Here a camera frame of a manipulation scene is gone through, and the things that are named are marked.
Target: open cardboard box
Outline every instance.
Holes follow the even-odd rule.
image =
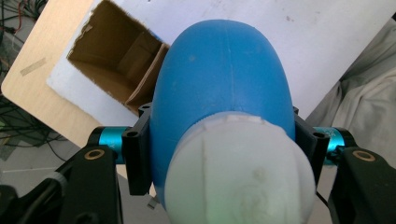
[[[133,66],[127,60],[128,52],[129,49],[134,52],[132,46],[140,39],[139,30],[139,34],[152,32],[164,43],[172,45],[185,29],[198,21],[226,19],[253,26],[270,41],[283,64],[293,104],[300,108],[300,116],[306,118],[396,8],[394,0],[335,2],[336,5],[311,1],[303,6],[297,1],[92,0],[90,10],[54,65],[47,84],[103,125],[131,125],[137,115],[128,108],[134,110],[141,104],[139,101],[147,101],[143,95],[150,98],[145,92],[153,88],[147,85],[152,83],[153,87],[155,81],[149,74],[159,69],[160,65],[155,62],[165,54],[157,46],[157,53],[151,54],[151,65],[141,66],[147,71],[134,74],[143,78],[128,77],[121,68],[124,64]],[[120,38],[120,35],[132,39]],[[93,46],[91,52],[82,52],[89,46]],[[75,53],[85,56],[77,57]],[[89,53],[103,57],[105,62],[98,58],[94,61],[94,57],[88,57]],[[122,86],[119,88],[122,91],[114,87],[116,84]]]
[[[152,100],[168,46],[111,1],[102,1],[67,59],[103,91],[137,114]]]

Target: white fabric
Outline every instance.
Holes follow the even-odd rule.
[[[331,124],[348,129],[360,147],[378,153],[396,167],[394,20],[384,26],[307,121],[314,126]]]

